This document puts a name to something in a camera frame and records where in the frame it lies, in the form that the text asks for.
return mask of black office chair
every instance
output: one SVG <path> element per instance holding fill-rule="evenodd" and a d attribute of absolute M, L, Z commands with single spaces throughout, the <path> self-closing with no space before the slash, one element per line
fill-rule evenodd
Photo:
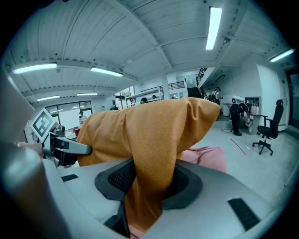
<path fill-rule="evenodd" d="M 268 116 L 262 115 L 265 126 L 258 126 L 257 130 L 258 130 L 258 132 L 260 132 L 263 135 L 262 138 L 264 138 L 266 136 L 266 139 L 264 142 L 259 141 L 259 142 L 252 144 L 252 147 L 254 147 L 255 144 L 263 146 L 261 151 L 259 152 L 260 155 L 262 154 L 262 150 L 264 147 L 266 147 L 267 149 L 269 149 L 271 151 L 270 155 L 273 155 L 273 150 L 271 149 L 271 144 L 266 143 L 266 141 L 267 141 L 267 139 L 271 140 L 271 138 L 272 139 L 277 138 L 278 124 L 280 122 L 283 111 L 284 111 L 283 101 L 282 101 L 282 99 L 279 99 L 278 101 L 276 101 L 276 108 L 275 108 L 275 114 L 274 114 L 273 119 L 268 119 Z M 268 120 L 270 122 L 270 128 L 266 127 L 266 120 Z"/>

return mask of column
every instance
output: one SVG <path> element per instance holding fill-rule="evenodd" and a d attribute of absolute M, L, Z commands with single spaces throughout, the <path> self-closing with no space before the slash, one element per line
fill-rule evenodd
<path fill-rule="evenodd" d="M 167 80 L 166 74 L 162 74 L 161 78 L 162 78 L 162 86 L 163 86 L 164 99 L 170 99 L 170 97 L 169 97 L 169 90 L 168 90 L 168 80 Z"/>

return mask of orange cloth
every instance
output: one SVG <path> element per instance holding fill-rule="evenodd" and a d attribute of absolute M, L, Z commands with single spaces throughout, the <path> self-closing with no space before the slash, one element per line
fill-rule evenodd
<path fill-rule="evenodd" d="M 80 166 L 134 158 L 137 177 L 125 198 L 128 223 L 146 232 L 162 213 L 175 161 L 200 141 L 220 107 L 198 98 L 162 100 L 88 117 L 78 142 L 92 146 Z"/>

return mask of pink cloth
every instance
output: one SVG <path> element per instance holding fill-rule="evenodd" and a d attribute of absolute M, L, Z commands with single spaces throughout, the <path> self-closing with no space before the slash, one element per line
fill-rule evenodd
<path fill-rule="evenodd" d="M 184 161 L 198 164 L 202 167 L 227 172 L 225 154 L 220 147 L 195 147 L 183 152 Z M 145 234 L 129 225 L 131 239 L 141 239 Z"/>

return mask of white corrugated ceiling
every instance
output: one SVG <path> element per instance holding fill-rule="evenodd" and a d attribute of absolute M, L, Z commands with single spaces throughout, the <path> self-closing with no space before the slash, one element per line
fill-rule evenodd
<path fill-rule="evenodd" d="M 214 49 L 207 51 L 209 7 L 223 12 Z M 39 62 L 68 62 L 68 68 L 11 74 L 32 102 L 94 91 L 106 97 L 161 72 L 236 67 L 250 52 L 268 59 L 287 47 L 268 17 L 245 0 L 55 0 L 24 23 L 3 65 L 11 72 Z M 125 74 L 90 72 L 92 66 Z"/>

